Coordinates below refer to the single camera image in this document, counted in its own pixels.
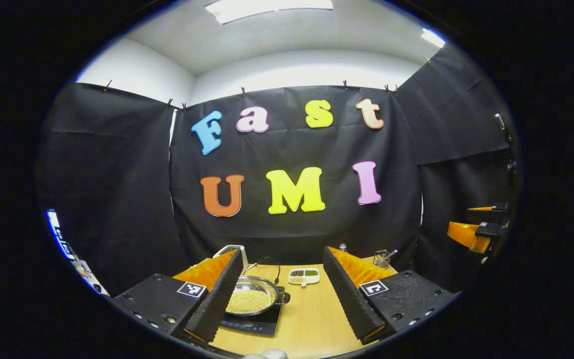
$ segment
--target frying pan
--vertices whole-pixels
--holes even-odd
[[[239,280],[236,282],[236,286],[234,291],[262,291],[263,293],[269,295],[270,304],[261,309],[260,311],[249,312],[249,313],[231,313],[225,311],[227,314],[231,314],[232,316],[239,316],[239,317],[246,317],[246,316],[255,316],[257,314],[261,314],[264,311],[267,311],[271,308],[274,304],[283,305],[287,304],[291,299],[289,293],[283,293],[283,301],[281,303],[276,303],[278,300],[278,288],[271,283],[269,280],[260,278],[260,277],[253,277],[251,275],[242,275],[239,277]]]

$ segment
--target letter m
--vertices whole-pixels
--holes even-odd
[[[291,211],[296,212],[300,200],[305,197],[300,209],[305,212],[322,211],[325,203],[320,198],[320,175],[322,170],[317,167],[309,167],[302,170],[298,183],[293,184],[287,172],[275,170],[267,173],[267,179],[272,183],[272,206],[269,213],[280,214],[287,212],[283,204],[283,198]]]

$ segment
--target cable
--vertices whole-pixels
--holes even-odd
[[[278,284],[278,277],[281,274],[281,265],[280,263],[278,263],[278,260],[273,258],[273,257],[264,257],[263,259],[261,259],[260,261],[257,262],[257,266],[260,265],[260,263],[264,260],[264,259],[273,259],[276,262],[276,265],[278,266],[278,274],[276,275],[276,279],[274,279],[274,284]]]

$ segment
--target white tray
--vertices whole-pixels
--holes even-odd
[[[301,270],[302,275],[301,276],[292,275],[292,273],[296,270]],[[316,275],[305,275],[306,271],[308,270],[316,271]],[[316,268],[294,268],[293,270],[289,271],[289,277],[287,278],[287,281],[290,284],[296,284],[305,287],[307,286],[307,284],[314,284],[320,281],[320,271],[317,270]]]

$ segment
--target black curtain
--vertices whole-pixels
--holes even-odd
[[[380,106],[380,129],[365,124],[356,104],[369,98]],[[333,114],[328,127],[310,128],[305,105],[326,100]],[[269,129],[240,132],[241,111],[264,107]],[[191,128],[212,111],[221,145],[207,155]],[[281,264],[322,263],[323,247],[346,243],[351,254],[373,255],[397,248],[397,261],[408,261],[420,224],[421,182],[409,127],[393,93],[384,89],[340,86],[281,88],[220,98],[178,111],[170,147],[171,194],[184,250],[193,261],[211,257],[228,244],[246,246],[250,263],[266,255]],[[359,205],[360,184],[354,163],[374,161],[382,200]],[[304,168],[321,168],[325,209],[269,214],[272,205],[269,171],[284,170],[296,183]],[[230,203],[225,177],[243,175],[242,206],[230,217],[211,215],[203,205],[204,177],[219,177],[221,205]]]
[[[413,267],[450,291],[467,288],[480,259],[446,234],[467,208],[513,196],[512,150],[496,113],[510,113],[492,82],[464,52],[446,44],[399,88],[422,177],[424,216]]]
[[[369,127],[356,107],[365,98],[380,107],[380,129]],[[328,101],[328,127],[307,124],[311,100]],[[237,129],[249,107],[267,110],[269,129]],[[214,137],[221,144],[203,154],[192,127],[212,111],[222,114],[210,123],[220,127]],[[323,247],[340,243],[360,257],[397,249],[394,267],[412,266],[456,290],[470,284],[479,263],[446,236],[448,222],[463,221],[467,207],[510,198],[510,150],[497,112],[508,114],[491,82],[449,45],[391,93],[305,86],[178,110],[169,148],[173,109],[166,104],[72,84],[46,121],[39,197],[57,210],[64,239],[111,294],[155,271],[176,274],[228,244],[245,245],[251,263],[269,255],[282,264],[321,263]],[[352,165],[364,161],[376,163],[382,200],[360,205]],[[270,214],[266,174],[284,170],[296,183],[311,167],[322,170],[325,209]],[[244,177],[241,209],[213,216],[200,180],[220,178],[217,197],[227,206],[230,175]]]
[[[69,84],[43,128],[39,203],[114,296],[189,266],[169,198],[174,109],[143,96]]]

